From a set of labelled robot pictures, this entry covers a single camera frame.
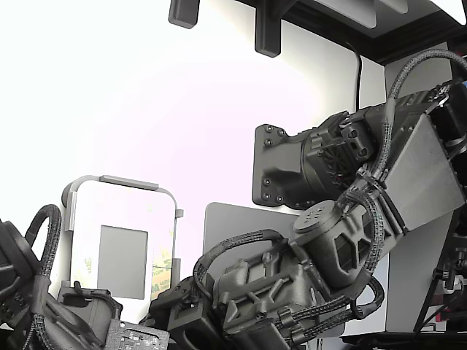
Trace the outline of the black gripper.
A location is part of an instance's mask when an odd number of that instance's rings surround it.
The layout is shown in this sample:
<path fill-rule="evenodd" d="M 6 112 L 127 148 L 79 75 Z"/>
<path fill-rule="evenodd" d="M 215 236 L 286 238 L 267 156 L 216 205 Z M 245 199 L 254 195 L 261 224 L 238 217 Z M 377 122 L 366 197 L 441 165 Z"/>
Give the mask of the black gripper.
<path fill-rule="evenodd" d="M 193 276 L 180 281 L 175 287 L 160 293 L 151 301 L 149 313 L 139 322 L 141 326 L 155 329 L 167 329 L 170 308 L 177 305 L 197 304 L 206 300 L 207 296 Z"/>

